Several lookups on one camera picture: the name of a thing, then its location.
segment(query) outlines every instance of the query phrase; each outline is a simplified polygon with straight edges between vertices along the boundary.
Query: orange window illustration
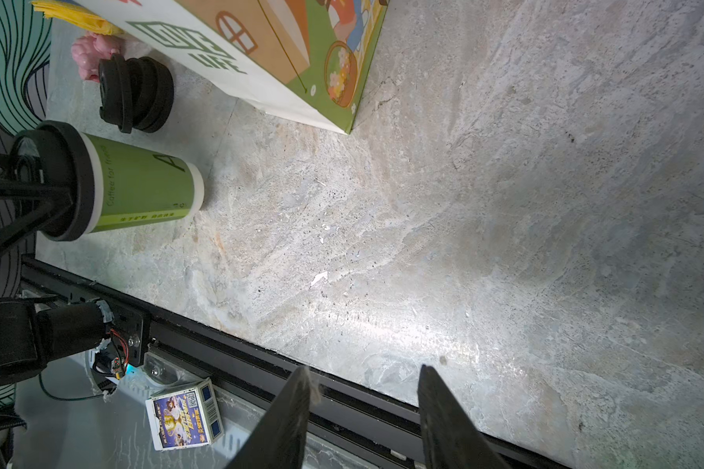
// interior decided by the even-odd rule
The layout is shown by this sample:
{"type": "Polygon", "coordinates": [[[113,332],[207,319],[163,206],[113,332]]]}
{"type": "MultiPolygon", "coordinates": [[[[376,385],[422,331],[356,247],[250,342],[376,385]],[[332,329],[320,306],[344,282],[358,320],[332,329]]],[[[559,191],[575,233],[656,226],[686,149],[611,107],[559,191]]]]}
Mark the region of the orange window illustration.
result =
{"type": "Polygon", "coordinates": [[[245,29],[234,15],[222,11],[216,16],[216,24],[221,35],[245,54],[249,54],[258,48],[251,33],[245,29]]]}

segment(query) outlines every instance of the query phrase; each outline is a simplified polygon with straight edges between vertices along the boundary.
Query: qr code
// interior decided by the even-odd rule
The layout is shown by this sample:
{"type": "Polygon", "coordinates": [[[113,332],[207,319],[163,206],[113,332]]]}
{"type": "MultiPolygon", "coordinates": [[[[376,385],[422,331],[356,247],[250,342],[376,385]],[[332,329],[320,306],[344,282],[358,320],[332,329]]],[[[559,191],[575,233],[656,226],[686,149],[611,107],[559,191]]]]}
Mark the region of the qr code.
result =
{"type": "Polygon", "coordinates": [[[198,407],[198,400],[196,399],[196,393],[195,392],[188,392],[186,395],[188,398],[188,407],[189,408],[196,408],[198,407]]]}

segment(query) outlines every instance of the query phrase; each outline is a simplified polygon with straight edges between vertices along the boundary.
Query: striped pattern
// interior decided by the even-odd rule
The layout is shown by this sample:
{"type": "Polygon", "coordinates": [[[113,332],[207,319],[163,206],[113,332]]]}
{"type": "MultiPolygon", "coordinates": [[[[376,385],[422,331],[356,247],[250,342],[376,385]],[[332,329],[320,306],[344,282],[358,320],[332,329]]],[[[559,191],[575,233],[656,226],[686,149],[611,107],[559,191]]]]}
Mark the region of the striped pattern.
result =
{"type": "MultiPolygon", "coordinates": [[[[45,117],[51,20],[28,2],[0,0],[0,153],[13,135],[36,127],[45,117]]],[[[0,200],[0,229],[16,217],[12,201],[0,200]]],[[[19,293],[22,254],[33,254],[31,236],[0,258],[0,297],[19,293]]],[[[0,407],[13,402],[15,385],[0,387],[0,407]]]]}

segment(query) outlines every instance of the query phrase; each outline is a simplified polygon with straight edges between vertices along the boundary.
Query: green paper cup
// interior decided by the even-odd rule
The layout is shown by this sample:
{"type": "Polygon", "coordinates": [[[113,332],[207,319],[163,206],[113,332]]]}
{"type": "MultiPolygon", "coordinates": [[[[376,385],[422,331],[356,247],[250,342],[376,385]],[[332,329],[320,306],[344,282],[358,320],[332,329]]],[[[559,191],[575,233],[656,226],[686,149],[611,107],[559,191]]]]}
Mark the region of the green paper cup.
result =
{"type": "Polygon", "coordinates": [[[192,215],[203,203],[196,166],[174,156],[81,134],[94,170],[94,209],[85,233],[192,215]]]}
{"type": "Polygon", "coordinates": [[[84,233],[137,227],[192,215],[203,203],[203,178],[191,163],[137,146],[78,132],[64,122],[45,121],[38,131],[54,135],[69,158],[75,190],[72,217],[49,239],[73,241],[84,233]]]}

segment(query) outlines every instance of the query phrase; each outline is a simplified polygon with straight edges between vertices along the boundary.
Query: black cable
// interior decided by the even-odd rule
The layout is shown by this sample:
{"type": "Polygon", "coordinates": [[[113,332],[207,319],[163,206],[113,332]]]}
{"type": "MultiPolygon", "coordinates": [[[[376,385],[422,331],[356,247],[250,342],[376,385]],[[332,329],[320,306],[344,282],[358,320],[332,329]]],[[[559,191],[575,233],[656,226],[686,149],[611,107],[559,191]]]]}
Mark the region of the black cable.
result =
{"type": "Polygon", "coordinates": [[[96,399],[104,396],[104,393],[102,394],[95,394],[93,396],[86,396],[84,398],[58,398],[57,396],[53,396],[52,394],[47,391],[47,388],[44,387],[44,382],[42,381],[42,373],[40,372],[38,375],[39,377],[39,386],[42,388],[42,391],[44,391],[45,394],[47,394],[47,397],[50,399],[54,399],[56,401],[66,401],[66,402],[72,402],[72,401],[87,401],[88,399],[96,399]]]}
{"type": "Polygon", "coordinates": [[[92,371],[97,374],[101,374],[105,378],[117,378],[115,374],[110,370],[109,372],[107,371],[100,371],[99,370],[99,356],[94,359],[94,365],[92,365],[92,371]]]}
{"type": "Polygon", "coordinates": [[[0,424],[0,430],[5,430],[6,428],[13,428],[13,427],[26,427],[26,422],[24,422],[23,420],[20,420],[20,421],[7,422],[7,423],[0,424]]]}

